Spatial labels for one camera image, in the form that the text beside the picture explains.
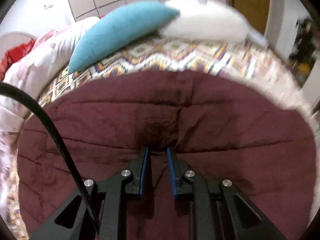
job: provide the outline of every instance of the patterned bedspread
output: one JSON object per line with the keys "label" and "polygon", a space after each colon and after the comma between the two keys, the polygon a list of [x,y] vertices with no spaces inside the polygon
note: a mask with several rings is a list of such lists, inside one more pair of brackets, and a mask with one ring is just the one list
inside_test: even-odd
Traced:
{"label": "patterned bedspread", "polygon": [[260,50],[249,43],[228,45],[149,37],[81,72],[68,75],[66,66],[45,89],[39,103],[44,106],[90,80],[147,69],[191,69],[224,77],[265,79],[287,89],[296,88],[293,76],[271,50]]}
{"label": "patterned bedspread", "polygon": [[[141,39],[81,72],[68,75],[67,65],[43,91],[39,104],[53,102],[91,80],[148,69],[190,69],[219,75],[259,90],[282,108],[294,106],[306,118],[310,115],[310,105],[300,95],[295,79],[271,50],[249,43],[228,45],[158,37]],[[16,163],[12,166],[7,224],[18,239],[28,239],[19,210]]]}

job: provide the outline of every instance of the white pillow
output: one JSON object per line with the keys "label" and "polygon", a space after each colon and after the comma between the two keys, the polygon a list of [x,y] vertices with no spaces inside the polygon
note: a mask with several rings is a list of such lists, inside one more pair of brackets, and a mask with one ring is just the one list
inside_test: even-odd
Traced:
{"label": "white pillow", "polygon": [[249,33],[246,18],[237,10],[214,0],[168,0],[180,16],[158,30],[163,37],[240,43]]}

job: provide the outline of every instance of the silver bolt head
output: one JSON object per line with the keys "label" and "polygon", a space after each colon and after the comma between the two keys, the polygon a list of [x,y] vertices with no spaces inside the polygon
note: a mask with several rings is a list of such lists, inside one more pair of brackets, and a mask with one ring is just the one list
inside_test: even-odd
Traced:
{"label": "silver bolt head", "polygon": [[129,171],[129,170],[121,171],[121,175],[124,176],[124,177],[130,176],[130,174],[131,174],[131,171]]}
{"label": "silver bolt head", "polygon": [[232,185],[232,181],[229,179],[225,179],[224,181],[222,181],[222,184],[226,187],[230,187]]}
{"label": "silver bolt head", "polygon": [[93,185],[93,180],[92,179],[87,179],[85,182],[84,182],[84,185],[86,187],[90,187]]}
{"label": "silver bolt head", "polygon": [[195,175],[194,171],[186,171],[185,175],[189,178],[193,177]]}

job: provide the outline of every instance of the red pillow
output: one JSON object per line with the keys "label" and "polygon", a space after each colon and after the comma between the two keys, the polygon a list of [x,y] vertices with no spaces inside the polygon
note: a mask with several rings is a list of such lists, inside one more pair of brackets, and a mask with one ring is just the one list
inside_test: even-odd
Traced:
{"label": "red pillow", "polygon": [[31,39],[27,44],[22,43],[13,49],[9,49],[4,54],[4,57],[0,61],[0,81],[4,79],[5,73],[13,63],[18,62],[24,56],[28,55],[35,42],[35,39]]}

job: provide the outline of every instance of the black cable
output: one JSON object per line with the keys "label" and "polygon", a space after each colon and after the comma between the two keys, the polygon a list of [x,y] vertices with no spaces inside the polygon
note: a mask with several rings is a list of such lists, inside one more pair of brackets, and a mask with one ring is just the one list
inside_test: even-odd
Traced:
{"label": "black cable", "polygon": [[42,107],[35,101],[33,98],[31,98],[28,94],[23,92],[22,90],[0,82],[0,95],[12,98],[19,103],[23,104],[25,107],[27,107],[31,112],[33,112],[39,120],[42,122],[48,133],[51,135],[53,141],[55,142],[57,148],[59,149],[61,156],[63,157],[70,174],[72,175],[81,195],[82,199],[84,200],[87,210],[90,214],[92,223],[94,225],[94,228],[97,233],[99,233],[99,227],[100,222],[99,218],[94,210],[94,207],[92,205],[92,202],[90,200],[89,193],[81,179],[81,176],[70,156],[70,153],[68,152],[68,149],[66,145],[63,142],[63,139],[61,135],[58,133],[57,128],[55,127],[54,123],[50,119],[50,117],[47,115],[47,113],[42,109]]}

